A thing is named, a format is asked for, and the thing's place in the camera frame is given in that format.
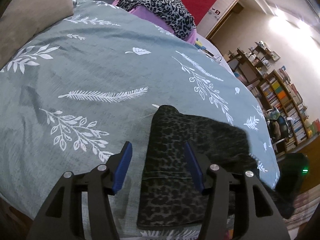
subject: beige fabric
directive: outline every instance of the beige fabric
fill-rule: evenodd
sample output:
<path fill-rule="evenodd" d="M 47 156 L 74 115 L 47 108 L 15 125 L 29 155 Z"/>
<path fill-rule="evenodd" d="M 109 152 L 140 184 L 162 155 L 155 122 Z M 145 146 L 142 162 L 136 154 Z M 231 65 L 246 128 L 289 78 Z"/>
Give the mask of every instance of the beige fabric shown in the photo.
<path fill-rule="evenodd" d="M 72 14 L 72 0 L 12 0 L 0 18 L 0 70 L 35 34 Z"/>

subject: black leopard print garment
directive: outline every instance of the black leopard print garment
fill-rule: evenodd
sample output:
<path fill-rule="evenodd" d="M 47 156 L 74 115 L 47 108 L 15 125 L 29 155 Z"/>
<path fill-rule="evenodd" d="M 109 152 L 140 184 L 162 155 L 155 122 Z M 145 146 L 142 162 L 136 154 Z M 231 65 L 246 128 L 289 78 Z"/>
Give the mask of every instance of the black leopard print garment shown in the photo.
<path fill-rule="evenodd" d="M 193 16 L 181 0 L 119 0 L 117 6 L 130 11 L 138 5 L 145 6 L 169 25 L 175 35 L 184 40 L 196 28 Z"/>
<path fill-rule="evenodd" d="M 173 106 L 160 106 L 151 124 L 138 227 L 155 230 L 202 222 L 208 197 L 195 189 L 187 170 L 183 145 L 188 139 L 194 141 L 198 153 L 207 155 L 212 163 L 226 171 L 251 170 L 259 177 L 243 130 L 209 118 L 180 114 Z M 277 205 L 276 195 L 273 200 Z M 234 201 L 234 194 L 231 194 L 229 215 L 234 214 Z M 280 204 L 280 209 L 288 207 L 287 203 L 280 201 Z"/>

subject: bookshelf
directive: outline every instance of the bookshelf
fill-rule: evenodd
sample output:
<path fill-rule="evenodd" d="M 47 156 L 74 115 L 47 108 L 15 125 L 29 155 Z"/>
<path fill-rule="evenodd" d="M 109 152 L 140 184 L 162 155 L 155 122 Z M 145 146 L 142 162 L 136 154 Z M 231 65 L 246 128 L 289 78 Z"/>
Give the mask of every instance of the bookshelf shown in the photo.
<path fill-rule="evenodd" d="M 274 106 L 277 107 L 280 114 L 287 120 L 290 138 L 284 142 L 284 149 L 281 150 L 286 153 L 291 152 L 300 143 L 309 138 L 308 130 L 301 114 L 303 104 L 296 104 L 286 83 L 283 82 L 276 70 L 273 70 L 257 87 L 265 99 L 263 100 L 265 102 L 263 104 L 264 107 L 268 109 Z"/>

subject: metal screw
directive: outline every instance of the metal screw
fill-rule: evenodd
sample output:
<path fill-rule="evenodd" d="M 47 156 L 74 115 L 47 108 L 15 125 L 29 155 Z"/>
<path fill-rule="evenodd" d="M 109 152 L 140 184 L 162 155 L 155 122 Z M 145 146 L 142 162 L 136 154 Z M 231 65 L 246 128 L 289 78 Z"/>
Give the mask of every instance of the metal screw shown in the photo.
<path fill-rule="evenodd" d="M 211 164 L 210 169 L 213 171 L 217 171 L 218 169 L 220 169 L 220 167 L 217 164 Z"/>
<path fill-rule="evenodd" d="M 253 172 L 252 171 L 246 171 L 245 175 L 249 178 L 253 177 Z"/>
<path fill-rule="evenodd" d="M 98 166 L 98 171 L 105 171 L 107 169 L 107 166 L 104 164 L 101 164 Z"/>
<path fill-rule="evenodd" d="M 70 178 L 71 176 L 72 176 L 71 171 L 66 171 L 65 173 L 63 173 L 63 177 L 65 177 L 65 178 Z"/>

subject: bed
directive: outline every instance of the bed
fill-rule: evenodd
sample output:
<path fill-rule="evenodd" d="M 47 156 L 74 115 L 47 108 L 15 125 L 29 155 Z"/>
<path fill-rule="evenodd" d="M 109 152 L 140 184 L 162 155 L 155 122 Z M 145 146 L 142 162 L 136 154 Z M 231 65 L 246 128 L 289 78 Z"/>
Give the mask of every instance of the bed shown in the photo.
<path fill-rule="evenodd" d="M 172 105 L 247 132 L 260 178 L 279 178 L 263 113 L 224 67 L 163 28 L 96 0 L 25 44 L 0 71 L 0 197 L 33 219 L 58 178 L 88 172 L 133 144 L 123 189 L 110 198 L 121 238 L 196 239 L 200 226 L 136 226 L 153 114 Z M 89 239 L 86 205 L 85 234 Z"/>

